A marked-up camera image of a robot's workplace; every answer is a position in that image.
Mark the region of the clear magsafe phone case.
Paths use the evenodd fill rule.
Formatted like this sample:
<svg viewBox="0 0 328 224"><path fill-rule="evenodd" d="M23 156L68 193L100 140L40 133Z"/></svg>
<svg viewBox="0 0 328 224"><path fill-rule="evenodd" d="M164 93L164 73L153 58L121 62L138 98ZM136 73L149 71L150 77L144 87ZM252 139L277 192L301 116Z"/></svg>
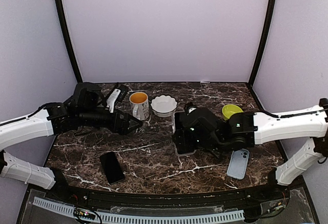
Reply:
<svg viewBox="0 0 328 224"><path fill-rule="evenodd" d="M196 151L195 139L182 124L185 116L184 112L175 112L172 115L172 141L175 144L176 154L179 156L193 154Z"/></svg>

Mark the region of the black phone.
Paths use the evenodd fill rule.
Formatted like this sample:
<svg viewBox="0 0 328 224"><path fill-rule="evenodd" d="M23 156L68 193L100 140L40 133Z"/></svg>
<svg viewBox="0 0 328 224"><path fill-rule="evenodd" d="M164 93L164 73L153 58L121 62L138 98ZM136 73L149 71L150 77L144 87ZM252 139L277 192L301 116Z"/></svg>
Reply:
<svg viewBox="0 0 328 224"><path fill-rule="evenodd" d="M108 152L99 157L102 169L110 185L123 181L125 175L114 152Z"/></svg>

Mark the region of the light blue phone case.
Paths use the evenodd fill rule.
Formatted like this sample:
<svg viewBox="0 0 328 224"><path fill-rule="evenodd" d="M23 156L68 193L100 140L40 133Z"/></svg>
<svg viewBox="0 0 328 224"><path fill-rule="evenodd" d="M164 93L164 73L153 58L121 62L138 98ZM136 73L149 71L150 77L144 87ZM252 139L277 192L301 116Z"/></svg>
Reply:
<svg viewBox="0 0 328 224"><path fill-rule="evenodd" d="M227 176L238 180L244 179L249 155L250 152L247 149L233 151L227 169Z"/></svg>

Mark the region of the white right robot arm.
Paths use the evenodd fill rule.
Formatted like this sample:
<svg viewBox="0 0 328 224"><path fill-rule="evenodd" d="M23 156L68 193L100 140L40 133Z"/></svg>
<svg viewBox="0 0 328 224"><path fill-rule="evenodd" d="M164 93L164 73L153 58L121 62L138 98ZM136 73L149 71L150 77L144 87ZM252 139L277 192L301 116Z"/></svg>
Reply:
<svg viewBox="0 0 328 224"><path fill-rule="evenodd" d="M241 112L228 120L219 118L208 108L188 103L182 112L172 115L172 123L172 141L178 155L204 149L218 156L225 151L252 148L266 142L307 138L301 149L270 172L269 183L261 190L266 200L273 200L280 194L281 186L290 185L315 162L322 164L327 160L326 98L303 110Z"/></svg>

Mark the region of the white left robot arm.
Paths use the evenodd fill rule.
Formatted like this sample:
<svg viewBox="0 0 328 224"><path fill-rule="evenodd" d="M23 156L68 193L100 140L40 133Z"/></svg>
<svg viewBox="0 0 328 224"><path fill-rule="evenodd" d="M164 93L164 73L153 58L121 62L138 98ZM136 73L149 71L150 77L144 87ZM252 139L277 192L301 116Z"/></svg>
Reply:
<svg viewBox="0 0 328 224"><path fill-rule="evenodd" d="M142 121L117 109L128 92L116 84L108 95L95 83L78 83L74 93L63 103L46 103L31 114L1 123L1 177L33 184L52 193L61 201L72 198L72 189L56 168L41 167L21 160L5 149L39 138L56 136L80 127L106 128L127 135L142 126Z"/></svg>

